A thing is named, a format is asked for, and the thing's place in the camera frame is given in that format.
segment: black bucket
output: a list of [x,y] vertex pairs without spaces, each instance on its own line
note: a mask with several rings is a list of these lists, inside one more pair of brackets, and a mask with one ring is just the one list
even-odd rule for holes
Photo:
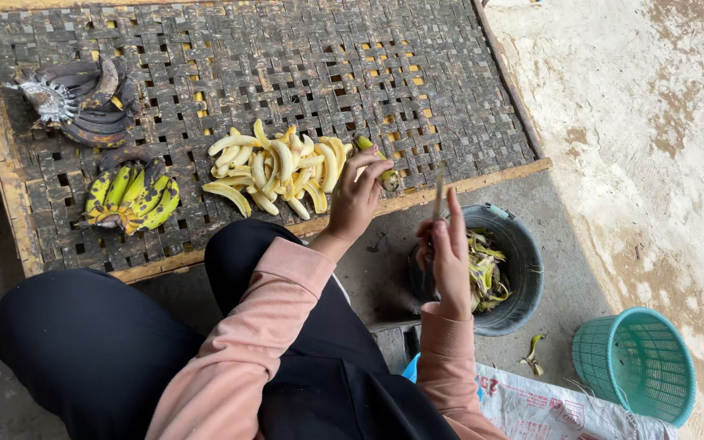
[[[485,228],[494,235],[496,248],[507,257],[499,268],[507,275],[510,295],[492,311],[475,313],[474,333],[483,336],[510,334],[528,322],[540,304],[543,286],[542,255],[528,229],[508,211],[491,204],[462,207],[466,227]],[[422,271],[417,265],[417,248],[409,258],[409,277],[412,293],[420,301],[434,301],[421,297]]]

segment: person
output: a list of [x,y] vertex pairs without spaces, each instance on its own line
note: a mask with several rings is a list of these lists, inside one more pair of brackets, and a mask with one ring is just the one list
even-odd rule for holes
[[[25,279],[0,301],[0,358],[71,438],[485,438],[478,410],[464,221],[420,225],[441,301],[422,306],[417,384],[390,374],[332,278],[376,210],[377,148],[347,161],[308,246],[257,220],[223,227],[205,267],[225,315],[208,337],[91,269]],[[358,168],[366,167],[356,180]]]

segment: knife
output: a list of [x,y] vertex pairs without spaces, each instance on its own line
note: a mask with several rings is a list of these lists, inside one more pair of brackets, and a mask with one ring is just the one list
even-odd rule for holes
[[[442,212],[442,196],[444,195],[444,182],[442,181],[443,169],[444,167],[439,168],[439,177],[436,178],[436,199],[433,202],[433,224],[439,221]],[[433,298],[435,301],[439,301],[441,296],[436,291],[436,280],[433,278],[433,241],[430,238],[428,248],[429,252],[425,255],[425,271],[422,273],[420,291],[422,292],[422,297]]]

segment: bucket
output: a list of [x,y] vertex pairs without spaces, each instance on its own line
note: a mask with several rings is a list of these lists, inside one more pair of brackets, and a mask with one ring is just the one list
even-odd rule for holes
[[572,364],[594,395],[676,427],[691,414],[696,378],[678,330],[656,310],[632,307],[583,324]]
[[[462,207],[466,228],[485,228],[494,236],[496,248],[507,260],[499,269],[507,275],[511,294],[490,312],[475,313],[474,333],[483,336],[510,334],[528,322],[542,297],[543,267],[539,247],[528,229],[509,211],[491,204]],[[417,247],[409,258],[409,278],[412,293],[420,301],[434,301],[422,297]]]

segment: concrete floor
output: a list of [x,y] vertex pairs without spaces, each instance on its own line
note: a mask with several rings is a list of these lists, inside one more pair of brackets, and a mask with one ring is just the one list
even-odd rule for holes
[[[509,209],[541,245],[545,266],[542,303],[533,319],[518,332],[496,338],[477,337],[478,362],[531,376],[518,364],[529,349],[531,337],[547,333],[539,346],[545,375],[539,380],[567,385],[575,378],[571,364],[572,335],[579,325],[609,313],[605,297],[583,256],[562,202],[549,174],[531,175],[461,194],[465,205],[491,202]],[[416,225],[429,216],[430,205],[376,218],[366,234],[339,263],[337,275],[347,288],[355,311],[366,323],[413,319],[416,303],[408,294],[406,257],[416,245]],[[379,252],[366,250],[382,235]],[[23,277],[15,259],[13,240],[0,208],[0,296]],[[213,303],[205,269],[165,275],[136,284],[178,319],[207,333],[221,315]],[[0,438],[64,439],[64,425],[38,407],[26,390],[0,362]]]
[[704,438],[704,0],[491,0],[580,252],[613,312],[672,320]]

